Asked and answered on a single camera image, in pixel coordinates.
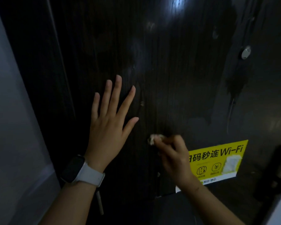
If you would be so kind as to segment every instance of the yellow sticker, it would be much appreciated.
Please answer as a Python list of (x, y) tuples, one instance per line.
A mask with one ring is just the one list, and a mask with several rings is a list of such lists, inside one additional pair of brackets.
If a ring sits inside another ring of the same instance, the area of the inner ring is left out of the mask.
[(248, 140), (189, 151), (192, 173), (204, 184), (236, 176)]

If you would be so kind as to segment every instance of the black watch screen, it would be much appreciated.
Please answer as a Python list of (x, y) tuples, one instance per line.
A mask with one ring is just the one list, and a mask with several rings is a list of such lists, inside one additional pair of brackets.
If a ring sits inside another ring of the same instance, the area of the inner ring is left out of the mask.
[(73, 182), (81, 170), (84, 162), (85, 158), (83, 156), (76, 155), (61, 173), (60, 178), (68, 183)]

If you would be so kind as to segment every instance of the smartwatch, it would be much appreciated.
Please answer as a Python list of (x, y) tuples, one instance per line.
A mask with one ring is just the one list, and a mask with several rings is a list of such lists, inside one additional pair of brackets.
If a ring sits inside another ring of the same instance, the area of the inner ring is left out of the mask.
[(105, 177), (105, 173), (100, 173), (90, 168), (85, 158), (81, 155), (75, 156), (62, 172), (60, 178), (68, 183), (84, 181), (99, 187)]

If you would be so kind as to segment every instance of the wall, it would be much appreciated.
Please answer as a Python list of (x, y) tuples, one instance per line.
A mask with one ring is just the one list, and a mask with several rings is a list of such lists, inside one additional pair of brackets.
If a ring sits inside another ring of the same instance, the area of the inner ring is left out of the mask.
[(0, 224), (37, 224), (59, 189), (0, 19)]

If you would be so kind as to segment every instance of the watch strap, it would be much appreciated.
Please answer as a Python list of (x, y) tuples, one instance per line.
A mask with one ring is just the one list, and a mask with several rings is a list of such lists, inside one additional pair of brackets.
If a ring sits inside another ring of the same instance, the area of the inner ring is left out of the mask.
[(84, 181), (92, 185), (95, 185), (97, 187), (100, 187), (104, 177), (105, 177), (105, 173), (100, 173), (99, 171), (94, 170), (93, 168), (89, 167), (85, 162), (79, 174), (77, 175), (76, 180)]

